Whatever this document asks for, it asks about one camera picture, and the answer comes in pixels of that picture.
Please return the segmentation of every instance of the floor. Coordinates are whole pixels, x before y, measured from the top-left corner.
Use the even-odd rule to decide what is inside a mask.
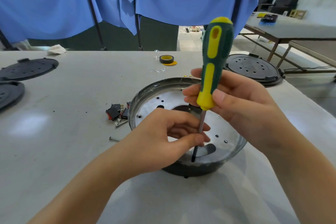
[[[202,40],[201,32],[190,32],[185,31],[185,26],[179,27],[179,34],[177,40],[177,50],[178,51],[202,51]],[[257,39],[257,35],[250,36],[251,38]],[[260,39],[259,42],[264,46],[272,49],[273,43],[267,43],[266,39]],[[276,50],[280,55],[287,49],[287,44],[280,44]],[[267,58],[269,52],[260,46],[252,43],[243,36],[238,35],[233,41],[232,51],[248,51],[253,54],[257,54],[262,58]],[[288,59],[300,64],[302,67],[317,67],[326,66],[327,64],[306,55],[303,52],[295,50],[292,48],[291,52],[288,54]],[[271,64],[277,65],[280,58],[274,56],[271,59]],[[288,62],[284,61],[281,65],[282,69],[295,68]],[[318,105],[323,107],[326,111],[331,113],[336,117],[336,83],[334,83],[333,73],[322,73],[322,74],[288,74],[286,80],[300,90],[307,97],[312,99]]]

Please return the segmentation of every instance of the white table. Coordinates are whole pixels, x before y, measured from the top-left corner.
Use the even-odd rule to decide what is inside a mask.
[[[111,103],[142,87],[189,75],[200,52],[67,52],[56,70],[23,81],[21,102],[0,114],[0,223],[25,223],[90,160],[123,138],[107,120]],[[45,52],[0,52],[1,67]],[[291,122],[336,164],[336,119],[284,81],[268,89]],[[219,171],[198,178],[140,175],[112,195],[99,223],[298,223],[266,157],[247,144]]]

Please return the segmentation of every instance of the green and yellow screwdriver handle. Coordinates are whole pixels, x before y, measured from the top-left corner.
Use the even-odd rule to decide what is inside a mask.
[[[203,39],[203,70],[197,104],[207,111],[215,106],[212,93],[217,88],[233,43],[233,24],[226,17],[213,19]]]

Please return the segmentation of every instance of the right hand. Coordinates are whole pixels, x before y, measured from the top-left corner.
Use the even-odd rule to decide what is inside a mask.
[[[191,74],[200,78],[202,69],[193,69]],[[200,89],[200,84],[184,89],[184,101],[199,106],[196,100]],[[286,131],[296,130],[265,87],[250,78],[223,70],[212,98],[217,106],[211,111],[222,116],[264,154],[281,148]]]

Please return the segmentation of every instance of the hole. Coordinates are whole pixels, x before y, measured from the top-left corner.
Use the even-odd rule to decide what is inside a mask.
[[[218,34],[219,34],[219,29],[218,28],[214,28],[214,29],[212,29],[211,32],[212,32],[212,34],[211,34],[212,39],[216,39],[218,37]]]

